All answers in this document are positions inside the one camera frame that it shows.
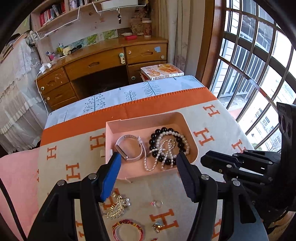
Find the wooden desk with drawers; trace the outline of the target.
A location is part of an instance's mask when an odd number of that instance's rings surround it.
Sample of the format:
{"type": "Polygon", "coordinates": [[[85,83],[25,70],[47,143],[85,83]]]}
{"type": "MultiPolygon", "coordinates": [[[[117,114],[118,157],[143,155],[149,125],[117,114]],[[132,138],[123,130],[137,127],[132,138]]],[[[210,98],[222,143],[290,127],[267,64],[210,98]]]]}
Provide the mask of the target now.
{"type": "Polygon", "coordinates": [[[59,59],[36,83],[43,100],[56,110],[93,94],[141,83],[142,67],[167,59],[164,38],[111,39],[59,59]]]}

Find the pink smart watch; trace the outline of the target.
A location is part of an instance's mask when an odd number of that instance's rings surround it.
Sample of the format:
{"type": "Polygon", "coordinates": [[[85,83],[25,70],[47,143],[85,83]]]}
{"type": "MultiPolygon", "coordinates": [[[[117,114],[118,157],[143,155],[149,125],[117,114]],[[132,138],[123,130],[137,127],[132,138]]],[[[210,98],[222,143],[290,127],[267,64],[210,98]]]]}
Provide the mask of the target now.
{"type": "Polygon", "coordinates": [[[140,136],[123,135],[116,141],[114,147],[128,163],[147,157],[147,152],[140,136]]]}

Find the white lace covered piano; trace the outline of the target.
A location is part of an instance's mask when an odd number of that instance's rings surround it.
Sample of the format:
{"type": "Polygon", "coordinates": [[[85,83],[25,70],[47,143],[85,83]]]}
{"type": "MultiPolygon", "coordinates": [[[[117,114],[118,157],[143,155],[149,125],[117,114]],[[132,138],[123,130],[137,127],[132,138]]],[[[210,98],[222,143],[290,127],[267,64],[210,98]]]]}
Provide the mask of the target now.
{"type": "Polygon", "coordinates": [[[48,115],[36,86],[41,61],[27,34],[1,63],[1,146],[11,154],[36,147],[48,115]]]}

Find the red box on desk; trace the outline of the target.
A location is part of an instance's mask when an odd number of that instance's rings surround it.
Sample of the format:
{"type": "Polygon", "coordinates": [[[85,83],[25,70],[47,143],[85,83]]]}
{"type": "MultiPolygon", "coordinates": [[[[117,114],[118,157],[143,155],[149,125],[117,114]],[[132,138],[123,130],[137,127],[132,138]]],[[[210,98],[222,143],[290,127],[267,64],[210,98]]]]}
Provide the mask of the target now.
{"type": "Polygon", "coordinates": [[[125,36],[126,41],[132,41],[132,40],[136,40],[136,39],[137,39],[137,35],[125,36]]]}

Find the floral curtain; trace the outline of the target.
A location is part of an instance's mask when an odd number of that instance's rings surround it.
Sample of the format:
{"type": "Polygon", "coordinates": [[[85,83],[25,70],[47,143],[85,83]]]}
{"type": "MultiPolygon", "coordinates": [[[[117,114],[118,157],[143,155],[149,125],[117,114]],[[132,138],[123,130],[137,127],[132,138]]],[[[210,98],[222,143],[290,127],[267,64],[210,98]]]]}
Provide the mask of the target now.
{"type": "Polygon", "coordinates": [[[168,63],[199,77],[215,1],[156,1],[156,35],[168,40],[168,63]]]}

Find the blue tree-print bedsheet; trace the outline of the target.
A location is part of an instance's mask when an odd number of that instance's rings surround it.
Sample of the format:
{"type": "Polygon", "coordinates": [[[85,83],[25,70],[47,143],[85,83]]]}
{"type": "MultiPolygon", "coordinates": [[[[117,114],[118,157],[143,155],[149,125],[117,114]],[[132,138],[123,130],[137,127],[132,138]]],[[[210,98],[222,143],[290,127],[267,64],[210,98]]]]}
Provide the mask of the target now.
{"type": "Polygon", "coordinates": [[[184,75],[119,87],[67,104],[51,112],[45,128],[115,105],[203,86],[194,76],[184,75]]]}

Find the pink jewelry tray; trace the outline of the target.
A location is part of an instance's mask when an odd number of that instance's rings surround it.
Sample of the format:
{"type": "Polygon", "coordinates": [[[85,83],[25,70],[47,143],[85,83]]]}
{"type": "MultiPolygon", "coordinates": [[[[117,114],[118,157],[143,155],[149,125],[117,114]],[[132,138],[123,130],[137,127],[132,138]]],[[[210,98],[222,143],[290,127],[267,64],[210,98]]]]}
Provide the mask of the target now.
{"type": "Polygon", "coordinates": [[[121,158],[119,180],[176,172],[177,154],[183,152],[190,163],[198,157],[198,148],[185,117],[179,113],[163,113],[106,123],[106,160],[111,158],[116,141],[123,135],[140,136],[147,157],[128,163],[121,158]]]}

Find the orange beige H-pattern blanket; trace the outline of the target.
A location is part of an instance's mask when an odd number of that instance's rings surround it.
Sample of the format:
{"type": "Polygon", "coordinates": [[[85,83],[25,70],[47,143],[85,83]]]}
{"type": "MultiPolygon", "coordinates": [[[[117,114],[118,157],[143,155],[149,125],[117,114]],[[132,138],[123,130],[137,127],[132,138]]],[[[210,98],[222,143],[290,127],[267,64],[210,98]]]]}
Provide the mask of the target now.
{"type": "MultiPolygon", "coordinates": [[[[224,154],[252,149],[245,133],[205,87],[180,90],[98,109],[101,96],[86,103],[86,114],[44,130],[38,158],[37,200],[42,205],[58,180],[80,181],[107,163],[117,139],[133,135],[149,147],[158,128],[172,128],[189,142],[188,159],[200,166],[207,151],[224,154]]],[[[197,205],[186,196],[176,168],[151,154],[123,161],[115,190],[130,198],[123,218],[144,229],[145,240],[185,240],[197,205]]]]}

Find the food cover magazine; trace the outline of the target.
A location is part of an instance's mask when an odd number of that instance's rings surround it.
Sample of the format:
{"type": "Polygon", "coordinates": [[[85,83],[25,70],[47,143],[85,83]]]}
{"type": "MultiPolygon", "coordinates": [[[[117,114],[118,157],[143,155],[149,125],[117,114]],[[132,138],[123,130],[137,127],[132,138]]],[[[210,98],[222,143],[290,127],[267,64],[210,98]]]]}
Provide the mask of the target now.
{"type": "Polygon", "coordinates": [[[146,66],[140,70],[149,80],[184,76],[184,72],[181,69],[170,63],[146,66]]]}

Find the gold flower brooch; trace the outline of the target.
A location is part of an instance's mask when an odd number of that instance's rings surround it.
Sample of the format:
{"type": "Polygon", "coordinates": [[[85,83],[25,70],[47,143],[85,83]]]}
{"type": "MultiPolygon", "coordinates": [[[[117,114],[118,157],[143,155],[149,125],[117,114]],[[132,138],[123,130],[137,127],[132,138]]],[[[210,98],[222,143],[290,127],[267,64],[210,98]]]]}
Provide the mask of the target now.
{"type": "Polygon", "coordinates": [[[164,225],[162,223],[159,223],[159,222],[155,222],[153,225],[152,225],[152,228],[154,229],[154,231],[156,233],[159,233],[163,228],[164,228],[164,225]]]}

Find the wooden bookshelf with books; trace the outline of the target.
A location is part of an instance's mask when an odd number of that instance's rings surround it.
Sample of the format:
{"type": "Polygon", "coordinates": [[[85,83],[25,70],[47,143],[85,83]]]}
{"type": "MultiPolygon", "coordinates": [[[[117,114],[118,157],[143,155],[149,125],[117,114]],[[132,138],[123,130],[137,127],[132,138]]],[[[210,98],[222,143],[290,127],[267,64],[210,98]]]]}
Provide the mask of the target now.
{"type": "Polygon", "coordinates": [[[31,12],[32,30],[42,39],[78,21],[83,12],[102,15],[105,11],[116,11],[120,14],[123,9],[144,8],[148,4],[148,1],[138,1],[137,6],[102,10],[101,2],[103,1],[43,1],[31,12]]]}

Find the window with metal bars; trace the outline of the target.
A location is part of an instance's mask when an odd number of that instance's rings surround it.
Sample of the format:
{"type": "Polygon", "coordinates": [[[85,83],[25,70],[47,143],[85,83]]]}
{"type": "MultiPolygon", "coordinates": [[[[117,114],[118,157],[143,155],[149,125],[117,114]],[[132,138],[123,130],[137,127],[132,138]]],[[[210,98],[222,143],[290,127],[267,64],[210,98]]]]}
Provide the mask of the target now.
{"type": "Polygon", "coordinates": [[[276,105],[295,103],[295,47],[256,1],[206,1],[196,77],[258,151],[279,152],[276,105]]]}

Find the white plastic basket tray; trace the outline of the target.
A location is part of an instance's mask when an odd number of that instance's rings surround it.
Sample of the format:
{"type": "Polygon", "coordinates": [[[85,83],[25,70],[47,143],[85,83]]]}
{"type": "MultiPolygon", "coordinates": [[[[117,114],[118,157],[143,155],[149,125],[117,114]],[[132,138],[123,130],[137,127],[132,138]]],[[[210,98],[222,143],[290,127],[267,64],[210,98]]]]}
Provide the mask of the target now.
{"type": "Polygon", "coordinates": [[[122,6],[137,6],[138,0],[109,0],[100,3],[102,10],[116,9],[122,6]]]}

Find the black flashlight on desk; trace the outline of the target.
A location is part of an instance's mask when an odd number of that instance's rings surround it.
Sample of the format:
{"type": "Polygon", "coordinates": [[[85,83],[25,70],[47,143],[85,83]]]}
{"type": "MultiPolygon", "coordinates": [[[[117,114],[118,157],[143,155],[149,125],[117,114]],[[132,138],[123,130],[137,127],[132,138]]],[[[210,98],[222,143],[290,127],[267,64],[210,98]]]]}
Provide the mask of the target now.
{"type": "Polygon", "coordinates": [[[74,48],[72,48],[72,49],[70,49],[70,50],[68,51],[68,55],[74,53],[75,51],[77,51],[77,50],[79,50],[79,49],[81,49],[81,48],[82,48],[82,45],[81,45],[81,44],[75,46],[74,48]]]}

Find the white power adapter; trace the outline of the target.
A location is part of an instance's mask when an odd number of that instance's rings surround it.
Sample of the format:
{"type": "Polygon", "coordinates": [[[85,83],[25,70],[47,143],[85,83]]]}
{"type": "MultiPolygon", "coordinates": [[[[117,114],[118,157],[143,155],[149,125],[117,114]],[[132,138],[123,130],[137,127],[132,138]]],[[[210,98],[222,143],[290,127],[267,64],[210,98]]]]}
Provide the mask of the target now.
{"type": "Polygon", "coordinates": [[[39,69],[39,72],[44,73],[46,70],[51,68],[52,68],[52,65],[50,63],[43,63],[39,69]]]}

